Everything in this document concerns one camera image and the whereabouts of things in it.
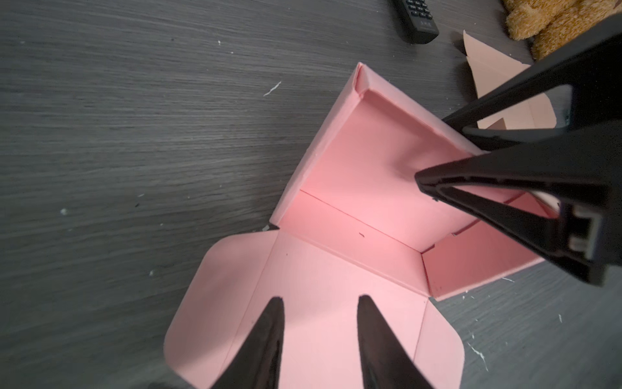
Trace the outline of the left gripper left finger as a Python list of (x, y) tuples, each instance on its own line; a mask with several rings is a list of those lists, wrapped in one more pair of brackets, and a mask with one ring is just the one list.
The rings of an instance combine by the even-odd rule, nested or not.
[(284, 327), (283, 299), (273, 297), (212, 389), (276, 389), (280, 380)]

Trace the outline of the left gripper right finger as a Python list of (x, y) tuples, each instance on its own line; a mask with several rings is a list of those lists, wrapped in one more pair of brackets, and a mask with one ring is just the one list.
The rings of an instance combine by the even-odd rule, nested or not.
[(432, 388), (371, 296), (359, 297), (356, 323), (365, 388)]

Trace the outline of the pink paper box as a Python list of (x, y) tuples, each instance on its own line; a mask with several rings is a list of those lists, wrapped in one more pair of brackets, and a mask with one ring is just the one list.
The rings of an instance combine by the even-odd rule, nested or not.
[(478, 153), (359, 64), (286, 186), (272, 230), (207, 251), (166, 334), (167, 365), (210, 387), (280, 297), (280, 387), (360, 388), (356, 311), (368, 295), (432, 386), (459, 387), (463, 342), (433, 301), (539, 262), (416, 185), (417, 172)]

